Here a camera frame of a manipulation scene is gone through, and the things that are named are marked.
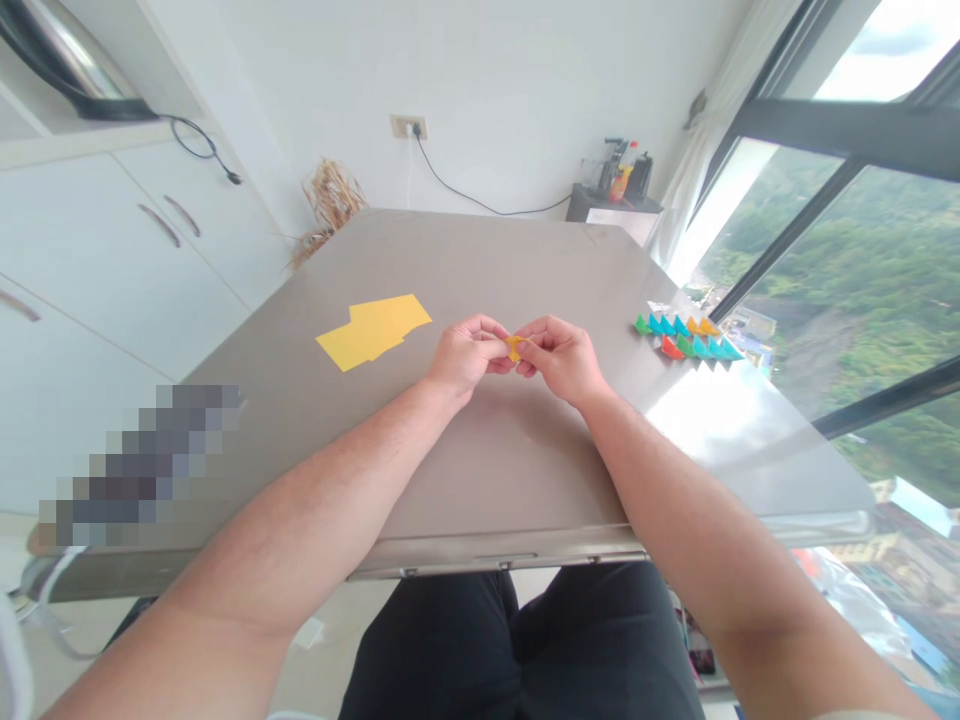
black cable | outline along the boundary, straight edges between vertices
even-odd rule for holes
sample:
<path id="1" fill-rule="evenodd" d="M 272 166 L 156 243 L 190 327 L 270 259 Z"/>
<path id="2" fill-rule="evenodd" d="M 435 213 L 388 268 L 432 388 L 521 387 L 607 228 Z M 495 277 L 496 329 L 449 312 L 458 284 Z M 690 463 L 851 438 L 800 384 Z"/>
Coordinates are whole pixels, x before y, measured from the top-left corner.
<path id="1" fill-rule="evenodd" d="M 180 147 L 182 147 L 191 155 L 198 157 L 202 160 L 208 160 L 210 158 L 214 158 L 218 163 L 220 163 L 220 167 L 222 167 L 223 171 L 227 174 L 227 180 L 232 182 L 234 185 L 243 184 L 243 180 L 240 178 L 240 176 L 223 164 L 223 160 L 220 159 L 220 153 L 217 152 L 217 146 L 213 144 L 213 140 L 210 138 L 209 135 L 207 135 L 207 133 L 203 131 L 202 127 L 200 127 L 195 122 L 193 122 L 193 120 L 187 120 L 187 118 L 182 118 L 182 117 L 179 117 L 178 115 L 164 115 L 163 113 L 157 113 L 157 117 L 166 118 L 167 120 L 170 121 L 170 131 L 173 133 L 173 136 L 177 139 L 177 142 L 180 143 Z M 210 152 L 207 153 L 206 155 L 203 153 L 198 153 L 192 147 L 187 145 L 183 141 L 183 138 L 180 137 L 180 133 L 177 132 L 178 122 L 182 122 L 187 127 L 193 130 L 196 130 L 198 133 L 200 133 L 200 135 L 203 136 L 203 139 L 207 141 L 207 145 L 210 146 Z"/>
<path id="2" fill-rule="evenodd" d="M 480 201 L 477 200 L 476 198 L 472 198 L 472 197 L 470 197 L 469 195 L 465 195 L 464 193 L 460 192 L 459 190 L 450 187 L 450 186 L 447 185 L 443 180 L 440 179 L 440 176 L 437 175 L 437 171 L 434 170 L 434 169 L 433 169 L 433 165 L 430 164 L 430 158 L 427 157 L 427 153 L 426 153 L 426 151 L 423 149 L 423 143 L 420 142 L 420 132 L 419 132 L 419 131 L 420 131 L 419 125 L 415 125 L 414 128 L 413 128 L 413 134 L 414 134 L 414 137 L 417 138 L 417 145 L 420 146 L 420 152 L 423 153 L 423 159 L 427 161 L 427 167 L 430 168 L 430 172 L 433 173 L 433 176 L 434 176 L 437 180 L 440 181 L 440 184 L 443 185 L 443 186 L 444 186 L 447 190 L 449 190 L 450 192 L 455 192 L 455 193 L 456 193 L 457 195 L 459 195 L 460 197 L 466 198 L 467 200 L 469 200 L 469 201 L 471 201 L 471 202 L 475 202 L 475 203 L 476 203 L 477 205 L 479 205 L 480 207 L 486 208 L 487 210 L 489 210 L 490 212 L 492 212 L 492 213 L 495 214 L 495 215 L 501 215 L 501 216 L 503 216 L 503 217 L 507 217 L 508 215 L 529 215 L 530 213 L 543 212 L 544 210 L 552 210 L 552 209 L 555 208 L 557 205 L 563 205 L 563 203 L 565 203 L 567 200 L 569 200 L 571 197 L 573 197 L 572 194 L 567 195 L 563 200 L 560 200 L 559 202 L 555 202 L 553 205 L 549 205 L 549 206 L 547 206 L 547 207 L 545 207 L 545 208 L 540 208 L 539 210 L 518 210 L 517 212 L 513 212 L 513 213 L 502 213 L 502 212 L 500 212 L 499 210 L 494 210 L 492 207 L 490 207 L 489 205 L 484 205 L 482 202 L 480 202 Z"/>

black window frame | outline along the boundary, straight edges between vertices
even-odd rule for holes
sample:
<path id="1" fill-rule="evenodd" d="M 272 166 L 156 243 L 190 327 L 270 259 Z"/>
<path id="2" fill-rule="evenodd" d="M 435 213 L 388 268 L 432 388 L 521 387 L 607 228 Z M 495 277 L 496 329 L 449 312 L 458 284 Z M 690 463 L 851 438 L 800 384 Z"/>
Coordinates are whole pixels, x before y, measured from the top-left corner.
<path id="1" fill-rule="evenodd" d="M 776 97 L 843 0 L 804 0 L 774 46 L 708 166 L 699 211 L 740 138 L 843 159 L 711 311 L 724 320 L 866 167 L 960 183 L 960 42 L 891 102 Z M 960 355 L 813 421 L 828 440 L 960 391 Z"/>

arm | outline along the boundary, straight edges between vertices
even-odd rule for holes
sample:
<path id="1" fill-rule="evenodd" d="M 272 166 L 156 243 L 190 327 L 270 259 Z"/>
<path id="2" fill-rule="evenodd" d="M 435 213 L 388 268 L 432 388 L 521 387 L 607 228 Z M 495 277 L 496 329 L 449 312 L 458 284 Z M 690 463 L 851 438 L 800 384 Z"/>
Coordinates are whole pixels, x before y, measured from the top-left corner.
<path id="1" fill-rule="evenodd" d="M 935 717 L 743 503 L 613 392 L 584 330 L 547 317 L 517 334 L 531 340 L 518 346 L 517 372 L 539 369 L 583 415 L 634 532 L 710 638 L 750 717 Z"/>
<path id="2" fill-rule="evenodd" d="M 47 717 L 265 717 L 297 630 L 484 373 L 510 372 L 507 336 L 479 315 L 447 328 L 423 380 L 257 495 Z"/>

pixelated area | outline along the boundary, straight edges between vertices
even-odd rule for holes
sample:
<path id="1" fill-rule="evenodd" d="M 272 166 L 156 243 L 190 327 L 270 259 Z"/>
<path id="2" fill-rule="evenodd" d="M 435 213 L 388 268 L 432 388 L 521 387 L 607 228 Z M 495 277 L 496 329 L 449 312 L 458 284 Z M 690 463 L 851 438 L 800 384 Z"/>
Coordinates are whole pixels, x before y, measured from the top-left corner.
<path id="1" fill-rule="evenodd" d="M 161 385 L 137 428 L 107 433 L 86 476 L 61 478 L 57 499 L 40 501 L 43 546 L 131 546 L 144 524 L 172 523 L 206 458 L 223 452 L 223 433 L 240 423 L 237 385 Z"/>

drawer handle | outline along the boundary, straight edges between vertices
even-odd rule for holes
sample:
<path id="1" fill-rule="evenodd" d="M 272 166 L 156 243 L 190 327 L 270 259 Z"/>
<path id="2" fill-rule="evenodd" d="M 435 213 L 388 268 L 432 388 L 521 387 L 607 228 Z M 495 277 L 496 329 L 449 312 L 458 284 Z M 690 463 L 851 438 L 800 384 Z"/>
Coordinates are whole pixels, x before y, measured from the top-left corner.
<path id="1" fill-rule="evenodd" d="M 186 209 L 184 209 L 183 205 L 181 205 L 180 203 L 178 203 L 176 200 L 174 200 L 174 199 L 173 199 L 172 197 L 170 197 L 169 195 L 164 195 L 164 196 L 163 196 L 163 199 L 166 200 L 166 201 L 167 201 L 168 203 L 170 203 L 171 205 L 173 205 L 174 209 L 175 209 L 178 213 L 180 213 L 180 216 L 181 216 L 184 220 L 186 220 L 188 223 L 190 223 L 190 227 L 193 228 L 193 234 L 196 235 L 197 237 L 200 237 L 200 226 L 197 225 L 197 221 L 194 220 L 194 219 L 190 216 L 190 213 L 188 213 L 188 212 L 186 211 Z"/>
<path id="2" fill-rule="evenodd" d="M 170 237 L 171 240 L 173 240 L 173 244 L 176 245 L 177 247 L 180 247 L 180 238 L 178 238 L 177 234 L 170 228 L 170 226 L 163 221 L 162 217 L 157 215 L 153 210 L 148 208 L 146 205 L 141 205 L 140 203 L 137 203 L 137 207 L 143 210 L 147 215 L 152 217 L 153 221 L 160 226 L 160 228 Z"/>
<path id="3" fill-rule="evenodd" d="M 10 295 L 9 293 L 5 293 L 3 290 L 0 290 L 0 301 L 3 301 L 4 303 L 12 307 L 14 310 L 22 313 L 23 316 L 27 318 L 27 320 L 29 320 L 30 322 L 38 322 L 40 320 L 40 315 L 39 313 L 37 313 L 36 310 L 34 310 L 32 307 L 27 305 L 22 300 L 15 298 L 13 295 Z"/>

